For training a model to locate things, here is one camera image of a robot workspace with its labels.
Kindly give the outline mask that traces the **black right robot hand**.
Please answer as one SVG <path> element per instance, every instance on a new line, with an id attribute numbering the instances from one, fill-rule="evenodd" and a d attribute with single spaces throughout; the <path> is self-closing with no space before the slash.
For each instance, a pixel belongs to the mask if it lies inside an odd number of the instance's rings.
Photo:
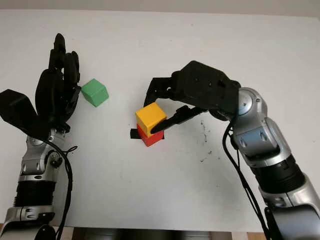
<path id="1" fill-rule="evenodd" d="M 221 121 L 231 121 L 239 111 L 241 85 L 223 71 L 192 60 L 170 77 L 154 77 L 147 89 L 144 105 L 157 99 L 182 102 L 175 114 L 151 128 L 152 134 L 182 124 L 209 112 Z"/>

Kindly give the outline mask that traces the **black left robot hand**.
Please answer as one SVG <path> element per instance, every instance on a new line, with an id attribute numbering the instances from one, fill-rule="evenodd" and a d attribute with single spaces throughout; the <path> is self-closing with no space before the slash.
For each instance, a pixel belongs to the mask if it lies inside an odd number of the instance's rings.
<path id="1" fill-rule="evenodd" d="M 79 56 L 75 51 L 66 52 L 65 38 L 57 33 L 48 68 L 41 73 L 35 92 L 37 114 L 51 128 L 65 133 L 70 131 L 67 121 L 78 103 L 79 81 Z"/>

